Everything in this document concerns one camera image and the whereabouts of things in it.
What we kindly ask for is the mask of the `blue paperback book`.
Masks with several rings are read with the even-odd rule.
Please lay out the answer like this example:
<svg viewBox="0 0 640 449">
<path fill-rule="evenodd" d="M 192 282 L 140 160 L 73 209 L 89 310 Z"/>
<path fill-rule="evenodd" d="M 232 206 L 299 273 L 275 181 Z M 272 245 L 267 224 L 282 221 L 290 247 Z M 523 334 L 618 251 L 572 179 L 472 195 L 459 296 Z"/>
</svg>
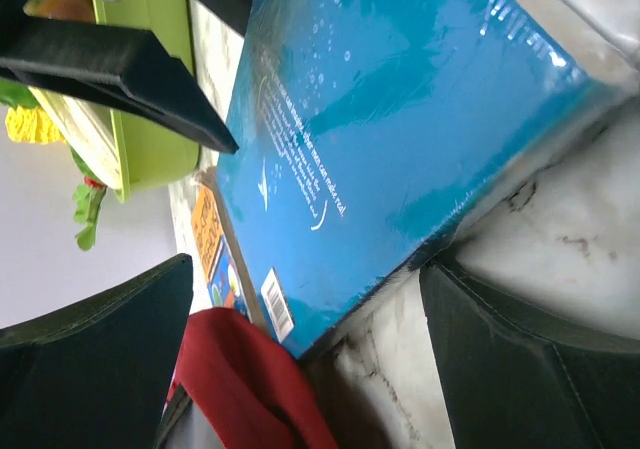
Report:
<svg viewBox="0 0 640 449">
<path fill-rule="evenodd" d="M 253 0 L 217 186 L 302 357 L 639 91 L 639 0 Z"/>
</svg>

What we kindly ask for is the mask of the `red student backpack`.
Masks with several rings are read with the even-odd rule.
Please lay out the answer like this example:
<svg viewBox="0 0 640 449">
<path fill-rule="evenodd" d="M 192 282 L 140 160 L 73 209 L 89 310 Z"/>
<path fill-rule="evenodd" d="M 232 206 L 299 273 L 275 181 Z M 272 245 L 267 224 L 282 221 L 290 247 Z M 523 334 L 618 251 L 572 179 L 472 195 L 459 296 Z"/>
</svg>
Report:
<svg viewBox="0 0 640 449">
<path fill-rule="evenodd" d="M 158 448 L 334 448 L 290 354 L 240 313 L 189 316 Z"/>
</svg>

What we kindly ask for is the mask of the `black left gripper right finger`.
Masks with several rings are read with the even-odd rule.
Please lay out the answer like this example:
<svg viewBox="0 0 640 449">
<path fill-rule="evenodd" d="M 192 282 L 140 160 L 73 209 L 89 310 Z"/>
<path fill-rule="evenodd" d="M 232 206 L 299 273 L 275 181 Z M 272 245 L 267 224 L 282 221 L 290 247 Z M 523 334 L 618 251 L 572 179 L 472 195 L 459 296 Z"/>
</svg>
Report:
<svg viewBox="0 0 640 449">
<path fill-rule="evenodd" d="M 636 448 L 639 343 L 553 315 L 452 261 L 420 290 L 458 448 Z"/>
</svg>

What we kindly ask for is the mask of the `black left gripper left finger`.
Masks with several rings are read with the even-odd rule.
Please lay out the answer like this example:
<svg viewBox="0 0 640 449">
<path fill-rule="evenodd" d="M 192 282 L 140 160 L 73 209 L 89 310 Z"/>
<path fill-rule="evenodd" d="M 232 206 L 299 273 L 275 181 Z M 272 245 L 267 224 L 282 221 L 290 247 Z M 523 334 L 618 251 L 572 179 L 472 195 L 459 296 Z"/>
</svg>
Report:
<svg viewBox="0 0 640 449">
<path fill-rule="evenodd" d="M 152 448 L 192 303 L 178 254 L 1 331 L 4 448 Z"/>
</svg>

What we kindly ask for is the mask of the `orange treehouse storybook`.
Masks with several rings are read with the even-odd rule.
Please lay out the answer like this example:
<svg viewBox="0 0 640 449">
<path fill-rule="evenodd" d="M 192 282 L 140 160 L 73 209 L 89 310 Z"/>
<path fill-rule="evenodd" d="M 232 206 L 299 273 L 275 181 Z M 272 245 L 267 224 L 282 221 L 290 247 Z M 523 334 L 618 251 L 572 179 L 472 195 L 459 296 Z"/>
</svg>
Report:
<svg viewBox="0 0 640 449">
<path fill-rule="evenodd" d="M 198 256 L 196 268 L 204 276 L 207 305 L 233 309 L 267 332 L 256 290 L 250 282 L 239 243 L 217 187 L 216 168 L 201 170 L 194 179 L 197 198 L 191 215 L 191 229 Z"/>
</svg>

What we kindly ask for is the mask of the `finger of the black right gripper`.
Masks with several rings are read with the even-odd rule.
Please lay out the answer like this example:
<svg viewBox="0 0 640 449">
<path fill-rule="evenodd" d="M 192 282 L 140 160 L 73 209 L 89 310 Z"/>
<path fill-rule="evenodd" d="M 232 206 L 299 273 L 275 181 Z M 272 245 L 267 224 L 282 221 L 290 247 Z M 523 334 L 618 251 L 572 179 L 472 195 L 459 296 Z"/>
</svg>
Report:
<svg viewBox="0 0 640 449">
<path fill-rule="evenodd" d="M 126 27 L 13 16 L 1 21 L 1 75 L 133 114 L 143 111 L 123 91 L 134 58 L 152 32 Z M 233 154 L 238 145 L 194 77 L 180 89 L 177 120 L 164 126 L 201 146 Z"/>
</svg>

